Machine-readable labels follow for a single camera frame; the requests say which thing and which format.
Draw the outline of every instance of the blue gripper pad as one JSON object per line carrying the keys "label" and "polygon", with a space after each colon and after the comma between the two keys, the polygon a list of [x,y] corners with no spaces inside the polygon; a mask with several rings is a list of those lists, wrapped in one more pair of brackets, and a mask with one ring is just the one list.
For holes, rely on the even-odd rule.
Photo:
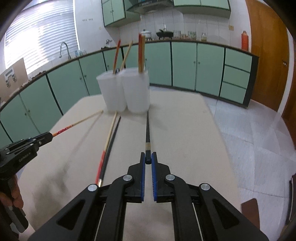
{"label": "blue gripper pad", "polygon": [[155,166],[155,157],[151,155],[151,168],[152,168],[152,187],[153,187],[153,198],[154,201],[157,201],[157,179],[156,179],[156,166]]}
{"label": "blue gripper pad", "polygon": [[142,161],[143,167],[142,167],[142,180],[141,180],[141,200],[142,202],[144,201],[144,194],[145,194],[145,168],[146,168],[146,163],[145,163],[145,155],[143,155],[144,158]]}

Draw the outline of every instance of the faucet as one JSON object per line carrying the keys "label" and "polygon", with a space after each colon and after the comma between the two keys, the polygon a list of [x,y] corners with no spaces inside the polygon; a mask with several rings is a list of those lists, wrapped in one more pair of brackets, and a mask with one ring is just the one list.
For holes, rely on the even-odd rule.
{"label": "faucet", "polygon": [[62,45],[65,44],[66,45],[66,48],[67,48],[67,52],[68,52],[68,60],[71,60],[71,56],[70,56],[70,53],[69,53],[69,48],[68,48],[68,45],[65,43],[65,42],[62,42],[61,43],[61,50],[59,52],[59,57],[61,58],[62,57]]}

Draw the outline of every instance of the upper wall cabinet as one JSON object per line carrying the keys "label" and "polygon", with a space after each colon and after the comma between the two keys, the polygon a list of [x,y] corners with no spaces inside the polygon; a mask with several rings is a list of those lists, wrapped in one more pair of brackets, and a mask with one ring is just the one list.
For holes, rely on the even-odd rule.
{"label": "upper wall cabinet", "polygon": [[139,21],[139,14],[126,11],[130,6],[132,6],[132,0],[103,0],[104,25],[108,27],[120,27]]}
{"label": "upper wall cabinet", "polygon": [[174,0],[177,10],[188,14],[205,14],[230,18],[231,8],[228,0]]}

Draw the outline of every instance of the window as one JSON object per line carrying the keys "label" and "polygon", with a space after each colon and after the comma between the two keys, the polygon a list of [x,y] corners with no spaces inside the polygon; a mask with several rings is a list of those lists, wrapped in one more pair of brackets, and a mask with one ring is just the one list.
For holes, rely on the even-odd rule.
{"label": "window", "polygon": [[[60,44],[78,49],[73,0],[52,0],[20,12],[5,34],[6,68],[24,58],[27,73],[59,57]],[[62,55],[67,55],[63,46]]]}

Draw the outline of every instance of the beige tabletop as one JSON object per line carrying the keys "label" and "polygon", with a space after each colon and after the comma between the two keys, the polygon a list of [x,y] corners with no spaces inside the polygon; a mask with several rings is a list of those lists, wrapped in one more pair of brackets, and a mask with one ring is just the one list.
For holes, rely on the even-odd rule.
{"label": "beige tabletop", "polygon": [[[214,119],[199,94],[151,91],[149,109],[151,150],[172,174],[187,183],[209,183],[240,210],[237,183]],[[52,128],[54,133],[103,109],[95,116],[55,137],[27,164],[19,184],[24,211],[39,228],[95,180],[98,163],[113,118],[102,96],[76,103]],[[110,155],[104,185],[127,173],[145,151],[146,114],[129,111],[122,119]],[[146,165],[145,200],[127,204],[123,240],[174,240],[169,203],[153,201],[151,166]]]}

